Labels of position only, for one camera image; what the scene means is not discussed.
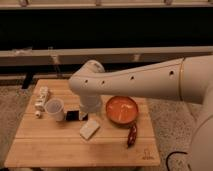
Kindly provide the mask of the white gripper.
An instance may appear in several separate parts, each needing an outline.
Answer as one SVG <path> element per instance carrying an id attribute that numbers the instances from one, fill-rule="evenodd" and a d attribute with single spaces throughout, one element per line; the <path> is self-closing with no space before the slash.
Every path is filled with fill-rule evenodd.
<path id="1" fill-rule="evenodd" d="M 96 113 L 101 110 L 102 99 L 100 95 L 82 95 L 80 97 L 80 112 L 79 120 L 82 121 L 85 117 L 88 116 L 88 113 Z"/>

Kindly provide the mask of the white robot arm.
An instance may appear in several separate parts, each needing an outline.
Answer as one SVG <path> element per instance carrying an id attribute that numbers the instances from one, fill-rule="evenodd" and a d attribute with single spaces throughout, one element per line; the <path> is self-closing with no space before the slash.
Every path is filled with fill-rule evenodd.
<path id="1" fill-rule="evenodd" d="M 102 95 L 120 95 L 198 103 L 197 118 L 187 156 L 189 171 L 213 171 L 213 55 L 180 58 L 122 71 L 106 72 L 96 60 L 87 61 L 69 79 L 89 113 Z"/>

